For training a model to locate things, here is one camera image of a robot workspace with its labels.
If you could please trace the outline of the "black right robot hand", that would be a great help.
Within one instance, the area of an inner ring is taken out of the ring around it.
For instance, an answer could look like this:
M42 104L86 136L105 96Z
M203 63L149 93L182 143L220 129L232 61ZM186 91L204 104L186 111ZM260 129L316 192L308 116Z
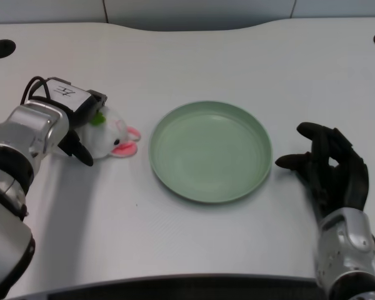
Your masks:
M369 173L353 145L336 128L302 122L297 131L312 141L311 150L281 156L275 164L299 175L320 216L341 208L362 211L369 192Z

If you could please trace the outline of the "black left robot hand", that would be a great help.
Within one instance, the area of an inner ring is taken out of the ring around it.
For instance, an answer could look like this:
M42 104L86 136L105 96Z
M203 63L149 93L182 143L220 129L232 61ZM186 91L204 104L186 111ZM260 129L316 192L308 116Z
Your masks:
M87 166L93 165L93 157L81 142L77 130L90 123L104 107L107 96L100 92L82 90L63 79L51 77L47 81L50 100L62 109L69 121L69 130L58 144L68 156L74 156Z

